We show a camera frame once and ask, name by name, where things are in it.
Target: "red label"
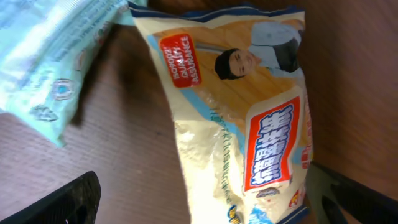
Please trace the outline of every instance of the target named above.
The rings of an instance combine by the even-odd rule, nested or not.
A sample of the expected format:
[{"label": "red label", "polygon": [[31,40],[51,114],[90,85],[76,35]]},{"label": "red label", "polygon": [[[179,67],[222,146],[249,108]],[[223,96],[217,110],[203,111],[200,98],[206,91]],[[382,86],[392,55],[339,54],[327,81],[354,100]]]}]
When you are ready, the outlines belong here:
[{"label": "red label", "polygon": [[296,193],[294,193],[292,199],[289,202],[289,208],[296,206],[299,203],[299,201],[300,201],[300,189],[298,189]]},{"label": "red label", "polygon": [[195,46],[189,34],[177,34],[160,40],[164,60],[177,88],[201,83]]},{"label": "red label", "polygon": [[251,119],[244,191],[289,181],[288,157],[297,138],[300,97]]},{"label": "red label", "polygon": [[310,114],[310,107],[308,105],[308,98],[305,96],[305,114],[307,116],[307,137],[308,137],[308,144],[305,146],[303,153],[301,155],[301,162],[303,169],[308,169],[311,158],[310,153],[312,151],[312,126],[311,126],[311,114]]}]

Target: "man in white shirt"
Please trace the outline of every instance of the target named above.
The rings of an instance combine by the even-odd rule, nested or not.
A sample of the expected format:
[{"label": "man in white shirt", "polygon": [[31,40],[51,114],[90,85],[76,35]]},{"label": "man in white shirt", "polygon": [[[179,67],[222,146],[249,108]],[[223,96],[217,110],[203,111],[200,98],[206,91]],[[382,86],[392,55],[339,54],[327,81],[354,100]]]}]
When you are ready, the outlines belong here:
[{"label": "man in white shirt", "polygon": [[258,22],[252,27],[252,45],[247,50],[229,49],[217,57],[220,79],[249,75],[257,66],[266,67],[277,78],[297,78],[303,73],[297,61],[302,29],[279,22]]}]

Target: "crinkled plastic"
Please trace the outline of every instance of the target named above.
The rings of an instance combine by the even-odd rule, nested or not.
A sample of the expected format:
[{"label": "crinkled plastic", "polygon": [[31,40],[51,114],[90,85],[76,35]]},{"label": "crinkled plastic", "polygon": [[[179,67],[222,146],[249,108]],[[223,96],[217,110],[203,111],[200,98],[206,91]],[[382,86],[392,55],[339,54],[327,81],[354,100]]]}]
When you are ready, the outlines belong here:
[{"label": "crinkled plastic", "polygon": [[131,12],[172,110],[191,223],[295,223],[313,150],[304,12]]},{"label": "crinkled plastic", "polygon": [[111,24],[134,25],[127,1],[2,0],[0,8],[0,111],[62,146]]}]

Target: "wooden table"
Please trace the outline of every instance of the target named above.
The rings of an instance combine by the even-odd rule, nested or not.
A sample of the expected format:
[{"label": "wooden table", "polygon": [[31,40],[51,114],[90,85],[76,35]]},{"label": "wooden table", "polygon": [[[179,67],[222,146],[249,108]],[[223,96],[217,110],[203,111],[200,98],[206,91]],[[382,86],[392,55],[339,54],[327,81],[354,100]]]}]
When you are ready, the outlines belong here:
[{"label": "wooden table", "polygon": [[[150,5],[181,13],[237,2]],[[252,2],[278,9],[292,0]],[[398,2],[294,3],[307,10],[299,56],[315,160],[397,200]],[[111,32],[65,139],[68,145],[57,149],[13,116],[0,115],[0,220],[93,170],[102,187],[96,223],[189,223],[169,106],[136,28]]]}]

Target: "red logo badge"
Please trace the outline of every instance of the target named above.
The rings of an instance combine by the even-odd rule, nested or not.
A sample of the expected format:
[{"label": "red logo badge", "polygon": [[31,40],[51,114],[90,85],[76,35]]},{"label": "red logo badge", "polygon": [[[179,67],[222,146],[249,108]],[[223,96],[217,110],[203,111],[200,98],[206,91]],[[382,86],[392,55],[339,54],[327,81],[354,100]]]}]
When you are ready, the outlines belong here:
[{"label": "red logo badge", "polygon": [[160,49],[177,88],[201,83],[195,46],[189,34],[177,34],[160,40]]}]

